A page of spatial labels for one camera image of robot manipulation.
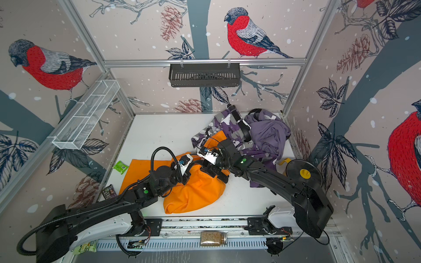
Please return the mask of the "orange trousers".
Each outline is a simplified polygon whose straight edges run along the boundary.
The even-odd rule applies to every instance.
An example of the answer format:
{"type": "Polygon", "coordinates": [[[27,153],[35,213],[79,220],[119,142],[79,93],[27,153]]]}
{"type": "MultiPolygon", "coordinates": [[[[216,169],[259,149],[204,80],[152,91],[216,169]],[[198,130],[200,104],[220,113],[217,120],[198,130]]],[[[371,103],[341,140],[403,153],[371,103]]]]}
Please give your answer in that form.
{"type": "Polygon", "coordinates": [[[152,192],[150,173],[160,166],[170,167],[173,159],[178,164],[177,157],[186,153],[175,155],[170,148],[160,146],[152,152],[149,160],[131,161],[119,194],[122,197],[136,197],[145,207],[163,198],[165,214],[188,213],[213,204],[223,195],[226,184],[199,171],[199,165],[193,166],[193,176],[186,185],[178,183],[163,196],[156,196],[152,192]]]}

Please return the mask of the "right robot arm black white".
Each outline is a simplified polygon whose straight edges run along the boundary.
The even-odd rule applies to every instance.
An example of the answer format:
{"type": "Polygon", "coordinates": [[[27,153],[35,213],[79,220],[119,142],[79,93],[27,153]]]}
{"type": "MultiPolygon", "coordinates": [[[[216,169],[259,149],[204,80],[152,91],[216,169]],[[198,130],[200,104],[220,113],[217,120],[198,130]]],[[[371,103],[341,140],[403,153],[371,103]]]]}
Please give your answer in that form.
{"type": "Polygon", "coordinates": [[[301,175],[294,178],[269,169],[257,159],[241,154],[229,139],[214,147],[199,146],[197,154],[212,168],[228,170],[287,200],[294,207],[298,227],[309,236],[319,238],[324,232],[334,209],[316,179],[301,175]]]}

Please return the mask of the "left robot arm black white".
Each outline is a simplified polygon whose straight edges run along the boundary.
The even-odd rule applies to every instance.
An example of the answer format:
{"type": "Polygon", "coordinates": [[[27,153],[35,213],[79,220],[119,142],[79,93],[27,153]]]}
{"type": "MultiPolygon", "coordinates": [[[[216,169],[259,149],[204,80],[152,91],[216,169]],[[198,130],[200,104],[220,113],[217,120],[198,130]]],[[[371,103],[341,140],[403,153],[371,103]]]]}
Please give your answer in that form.
{"type": "Polygon", "coordinates": [[[128,185],[118,196],[82,208],[53,208],[38,227],[20,239],[18,254],[35,256],[38,263],[52,263],[81,243],[84,233],[98,233],[100,237],[141,234],[146,230],[141,210],[168,196],[177,184],[186,184],[190,177],[187,169],[193,163],[192,155],[177,158],[164,146],[154,152],[161,150],[172,156],[169,166],[155,168],[152,156],[149,175],[128,185]]]}

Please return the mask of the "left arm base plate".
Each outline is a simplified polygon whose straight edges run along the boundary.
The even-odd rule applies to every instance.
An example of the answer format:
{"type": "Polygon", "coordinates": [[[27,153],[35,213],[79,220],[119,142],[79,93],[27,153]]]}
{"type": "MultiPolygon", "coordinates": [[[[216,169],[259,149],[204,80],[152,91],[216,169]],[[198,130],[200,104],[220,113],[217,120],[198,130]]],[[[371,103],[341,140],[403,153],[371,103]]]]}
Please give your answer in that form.
{"type": "Polygon", "coordinates": [[[130,236],[157,237],[161,233],[163,220],[161,218],[147,218],[134,223],[130,236]]]}

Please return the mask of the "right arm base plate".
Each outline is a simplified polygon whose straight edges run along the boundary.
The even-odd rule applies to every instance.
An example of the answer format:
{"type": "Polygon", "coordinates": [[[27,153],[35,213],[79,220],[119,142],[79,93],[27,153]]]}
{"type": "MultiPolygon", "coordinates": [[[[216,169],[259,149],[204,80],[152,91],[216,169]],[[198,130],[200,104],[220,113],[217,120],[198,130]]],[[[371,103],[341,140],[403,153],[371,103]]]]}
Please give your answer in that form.
{"type": "Polygon", "coordinates": [[[293,234],[291,227],[276,228],[268,219],[247,218],[247,225],[243,228],[250,235],[287,235],[293,234]]]}

